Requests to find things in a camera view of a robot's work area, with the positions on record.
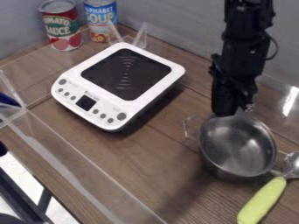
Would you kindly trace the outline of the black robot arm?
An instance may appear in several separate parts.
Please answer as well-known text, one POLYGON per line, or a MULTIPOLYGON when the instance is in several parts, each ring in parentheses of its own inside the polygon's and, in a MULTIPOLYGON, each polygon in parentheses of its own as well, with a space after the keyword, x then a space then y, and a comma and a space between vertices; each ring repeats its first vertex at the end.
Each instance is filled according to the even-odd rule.
POLYGON ((256 77, 278 51, 266 33, 273 25, 273 0, 225 0, 221 54, 210 55, 210 111, 216 117, 249 111, 257 92, 256 77))

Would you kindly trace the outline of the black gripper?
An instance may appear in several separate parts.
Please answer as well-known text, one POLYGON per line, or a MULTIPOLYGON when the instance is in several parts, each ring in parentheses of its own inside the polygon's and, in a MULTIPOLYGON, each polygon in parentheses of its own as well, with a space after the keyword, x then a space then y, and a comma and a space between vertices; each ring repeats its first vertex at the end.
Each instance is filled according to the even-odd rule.
POLYGON ((269 38, 250 41, 226 39, 221 54, 210 55, 210 110, 214 116, 233 116, 237 104, 242 109, 253 108, 254 79, 264 70, 268 48, 269 38))

